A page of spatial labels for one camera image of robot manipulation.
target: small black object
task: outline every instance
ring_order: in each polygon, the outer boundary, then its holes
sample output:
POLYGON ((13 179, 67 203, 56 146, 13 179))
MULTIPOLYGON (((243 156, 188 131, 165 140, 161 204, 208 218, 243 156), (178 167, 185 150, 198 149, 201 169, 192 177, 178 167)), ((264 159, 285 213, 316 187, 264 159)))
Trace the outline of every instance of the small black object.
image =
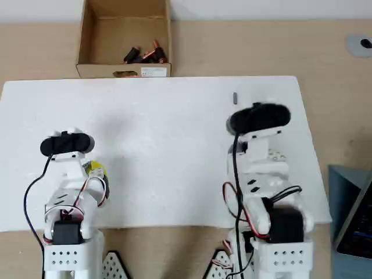
POLYGON ((262 198, 262 202, 267 212, 271 212, 273 210, 274 203, 269 198, 262 198))
POLYGON ((371 42, 370 40, 368 40, 368 39, 362 39, 362 40, 360 41, 360 44, 361 44, 362 47, 364 47, 364 48, 367 48, 367 49, 372 48, 372 42, 371 42))
POLYGON ((128 52, 126 57, 124 57, 124 62, 130 64, 135 58, 137 58, 138 55, 140 55, 140 49, 137 47, 132 47, 130 52, 128 52))
POLYGON ((137 58, 135 58, 132 63, 142 63, 144 61, 144 58, 140 55, 137 58))
POLYGON ((44 156, 74 151, 89 153, 93 148, 94 140, 89 135, 84 133, 69 134, 67 131, 62 132, 58 137, 50 137, 43 140, 40 145, 40 151, 44 156))
POLYGON ((299 210, 292 207, 273 208, 269 215, 271 222, 269 242, 303 242, 303 217, 299 210))
POLYGON ((75 245, 83 243, 80 227, 81 221, 78 220, 57 221, 53 228, 53 244, 75 245))
POLYGON ((167 57, 165 56, 164 49, 162 47, 155 48, 155 55, 158 61, 166 61, 167 57))
POLYGON ((253 107, 235 112, 226 123, 232 135, 285 126, 291 121, 291 112, 286 106, 276 103, 255 103, 253 107))
POLYGON ((260 187, 254 187, 254 188, 251 189, 251 193, 255 193, 258 190, 260 190, 260 187))
POLYGON ((251 244, 251 238, 255 237, 253 231, 244 231, 243 237, 245 241, 245 253, 252 253, 253 252, 253 246, 251 244))
POLYGON ((154 55, 151 55, 145 63, 157 63, 158 61, 155 59, 154 55))

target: box label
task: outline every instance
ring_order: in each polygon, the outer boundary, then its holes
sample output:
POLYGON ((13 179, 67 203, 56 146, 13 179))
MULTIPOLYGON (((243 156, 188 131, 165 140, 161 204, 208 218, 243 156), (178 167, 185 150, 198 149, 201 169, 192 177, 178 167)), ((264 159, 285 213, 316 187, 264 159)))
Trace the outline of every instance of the box label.
POLYGON ((142 77, 166 77, 167 68, 141 68, 142 77))

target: perforated base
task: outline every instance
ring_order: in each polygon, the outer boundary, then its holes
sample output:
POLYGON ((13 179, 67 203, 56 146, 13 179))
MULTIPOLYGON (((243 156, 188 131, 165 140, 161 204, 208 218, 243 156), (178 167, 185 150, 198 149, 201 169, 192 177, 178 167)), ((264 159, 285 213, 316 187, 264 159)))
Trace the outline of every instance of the perforated base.
POLYGON ((108 252, 102 263, 103 279, 130 279, 119 254, 116 251, 108 252))
MULTIPOLYGON (((216 251, 213 258, 214 260, 218 260, 226 265, 230 265, 230 258, 227 256, 225 251, 216 251)), ((231 273, 230 269, 224 269, 212 262, 204 275, 204 279, 225 279, 228 274, 231 273)))

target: white wall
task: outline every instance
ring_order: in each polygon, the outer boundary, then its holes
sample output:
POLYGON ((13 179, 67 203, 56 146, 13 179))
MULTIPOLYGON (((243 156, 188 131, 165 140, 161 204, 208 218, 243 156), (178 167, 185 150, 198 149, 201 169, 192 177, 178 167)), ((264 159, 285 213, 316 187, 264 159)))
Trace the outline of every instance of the white wall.
MULTIPOLYGON (((0 22, 70 22, 83 0, 0 0, 0 22)), ((171 0, 178 20, 372 18, 372 0, 171 0)))

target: gray object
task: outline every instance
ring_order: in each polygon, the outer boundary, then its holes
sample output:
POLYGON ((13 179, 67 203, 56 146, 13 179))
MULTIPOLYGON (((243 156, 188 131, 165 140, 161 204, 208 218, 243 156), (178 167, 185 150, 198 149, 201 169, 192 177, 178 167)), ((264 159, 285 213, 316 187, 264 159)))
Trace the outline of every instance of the gray object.
POLYGON ((372 260, 340 254, 333 244, 363 188, 370 171, 342 166, 329 167, 332 279, 371 278, 372 260))
POLYGON ((372 57, 372 38, 364 35, 350 35, 346 47, 351 55, 361 58, 372 57))
POLYGON ((238 93, 234 92, 232 95, 232 101, 235 105, 238 104, 238 93))

